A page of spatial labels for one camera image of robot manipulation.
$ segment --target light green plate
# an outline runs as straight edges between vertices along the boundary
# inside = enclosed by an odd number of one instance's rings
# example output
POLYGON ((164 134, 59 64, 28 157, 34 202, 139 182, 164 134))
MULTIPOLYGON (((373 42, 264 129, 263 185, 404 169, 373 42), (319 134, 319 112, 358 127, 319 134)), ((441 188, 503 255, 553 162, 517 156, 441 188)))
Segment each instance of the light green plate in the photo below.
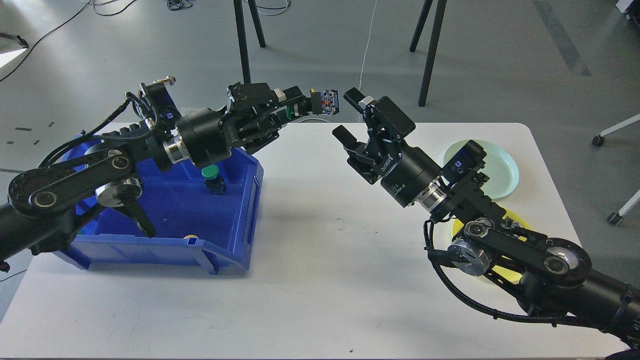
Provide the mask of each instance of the light green plate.
MULTIPOLYGON (((445 151, 443 164, 451 160, 468 141, 462 140, 451 145, 445 151)), ((484 140, 474 139, 474 141, 486 151, 486 157, 484 158, 486 165, 480 171, 484 172, 490 179, 484 184, 482 190, 494 200, 509 195, 518 186, 518 181, 520 180, 518 165, 502 147, 484 140)))

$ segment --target chair leg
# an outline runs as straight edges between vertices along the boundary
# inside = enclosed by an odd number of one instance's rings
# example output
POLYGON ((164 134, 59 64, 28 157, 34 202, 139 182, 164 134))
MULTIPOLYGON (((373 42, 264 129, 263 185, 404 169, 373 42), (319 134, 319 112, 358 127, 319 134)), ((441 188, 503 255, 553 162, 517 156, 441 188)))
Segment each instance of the chair leg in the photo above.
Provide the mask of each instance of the chair leg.
POLYGON ((624 219, 625 215, 629 211, 631 211, 631 209, 633 209, 634 206, 638 205, 638 202, 640 202, 640 190, 638 190, 636 194, 632 196, 631 199, 629 199, 629 201, 627 201, 626 204, 622 205, 622 208, 620 208, 620 210, 618 210, 617 213, 611 213, 611 215, 607 217, 607 221, 613 225, 620 224, 624 219))
POLYGON ((420 107, 424 107, 427 101, 427 93, 429 92, 429 84, 431 82, 431 72, 433 71, 433 61, 436 58, 436 51, 438 50, 438 40, 440 39, 440 29, 442 28, 442 20, 444 19, 444 10, 446 6, 447 0, 438 0, 435 18, 433 19, 433 30, 431 31, 429 51, 427 52, 427 63, 424 66, 424 75, 422 76, 422 85, 420 86, 420 96, 418 98, 418 106, 420 107))
POLYGON ((247 0, 247 2, 249 3, 249 11, 251 11, 251 18, 253 19, 255 33, 258 35, 258 44, 260 44, 260 47, 267 47, 267 43, 264 41, 262 24, 260 23, 260 15, 258 14, 258 8, 255 5, 255 0, 247 0))
POLYGON ((234 11, 236 13, 236 28, 238 32, 238 46, 240 47, 240 64, 242 65, 242 77, 245 84, 250 84, 251 73, 249 70, 249 53, 246 48, 246 33, 244 31, 242 0, 234 0, 234 11))
POLYGON ((415 52, 415 48, 418 46, 418 40, 420 40, 422 29, 424 29, 424 23, 427 21, 427 16, 429 16, 431 4, 433 4, 433 0, 424 0, 424 5, 422 5, 422 11, 420 12, 420 17, 418 18, 418 24, 416 25, 415 31, 413 32, 411 45, 409 45, 409 51, 411 51, 412 53, 415 52))
POLYGON ((612 127, 603 130, 600 134, 598 134, 597 136, 595 136, 593 138, 593 140, 591 141, 591 143, 593 144, 593 146, 601 146, 604 143, 604 137, 608 134, 611 134, 612 132, 616 131, 616 130, 620 130, 623 127, 627 126, 627 125, 631 125, 633 123, 635 123, 636 121, 640 120, 640 114, 634 116, 634 117, 630 117, 627 120, 624 120, 623 122, 619 122, 615 125, 613 125, 612 127))

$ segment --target white table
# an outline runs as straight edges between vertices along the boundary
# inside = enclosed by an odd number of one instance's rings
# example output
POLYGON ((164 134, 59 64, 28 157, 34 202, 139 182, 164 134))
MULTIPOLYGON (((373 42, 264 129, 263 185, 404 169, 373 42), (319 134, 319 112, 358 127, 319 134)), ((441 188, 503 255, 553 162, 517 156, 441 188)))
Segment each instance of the white table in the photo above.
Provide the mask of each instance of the white table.
MULTIPOLYGON (((419 206, 401 208, 346 163, 336 124, 290 124, 257 154, 265 168, 251 269, 94 265, 37 256, 0 324, 0 357, 604 357, 625 347, 593 329, 492 320, 455 299, 422 249, 419 206)), ((347 124, 365 140, 364 124, 347 124)), ((577 241, 530 131, 521 124, 418 124, 434 160, 477 138, 505 148, 520 184, 499 202, 537 231, 577 241)), ((449 225, 436 227, 441 247, 449 225)), ((463 291, 522 313, 482 278, 463 291)))

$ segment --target chair wheel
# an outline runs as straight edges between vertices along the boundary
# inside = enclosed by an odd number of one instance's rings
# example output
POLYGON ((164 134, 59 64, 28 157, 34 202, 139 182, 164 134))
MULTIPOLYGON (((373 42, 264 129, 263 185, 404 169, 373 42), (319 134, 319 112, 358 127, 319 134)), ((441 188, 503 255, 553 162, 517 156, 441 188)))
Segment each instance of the chair wheel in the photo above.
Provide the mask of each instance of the chair wheel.
POLYGON ((609 215, 607 217, 607 222, 612 224, 612 225, 620 225, 620 223, 622 222, 624 218, 620 216, 620 214, 618 213, 611 213, 611 215, 609 215))
POLYGON ((593 140, 591 141, 591 144, 593 146, 601 146, 604 143, 604 137, 598 135, 598 136, 594 136, 593 140))

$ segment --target white cable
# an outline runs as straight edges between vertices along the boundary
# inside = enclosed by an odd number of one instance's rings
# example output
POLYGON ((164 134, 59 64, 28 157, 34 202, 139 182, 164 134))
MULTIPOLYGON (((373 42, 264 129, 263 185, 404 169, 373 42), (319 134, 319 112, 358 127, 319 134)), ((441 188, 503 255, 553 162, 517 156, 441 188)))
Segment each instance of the white cable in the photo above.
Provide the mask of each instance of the white cable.
POLYGON ((373 12, 371 12, 371 25, 369 26, 369 38, 367 39, 367 47, 364 49, 364 57, 362 58, 362 69, 360 69, 360 84, 358 85, 358 90, 362 86, 362 73, 364 72, 364 62, 367 59, 367 50, 369 50, 369 41, 371 40, 371 29, 373 28, 373 15, 376 13, 376 5, 378 4, 378 0, 373 4, 373 12))
POLYGON ((298 120, 298 121, 294 121, 294 122, 307 122, 309 120, 318 120, 318 121, 322 121, 322 122, 328 122, 329 124, 331 124, 331 122, 329 120, 320 119, 319 117, 310 117, 310 118, 307 118, 307 119, 302 119, 302 120, 298 120))
POLYGON ((282 14, 282 13, 286 12, 286 11, 289 9, 289 7, 291 6, 291 2, 290 2, 290 0, 284 0, 284 3, 285 3, 285 6, 284 6, 283 10, 282 10, 281 12, 279 12, 279 13, 263 13, 263 12, 262 12, 262 11, 260 11, 260 10, 258 10, 258 13, 261 13, 261 14, 263 14, 263 15, 265 15, 265 16, 278 16, 278 15, 280 15, 280 14, 282 14))

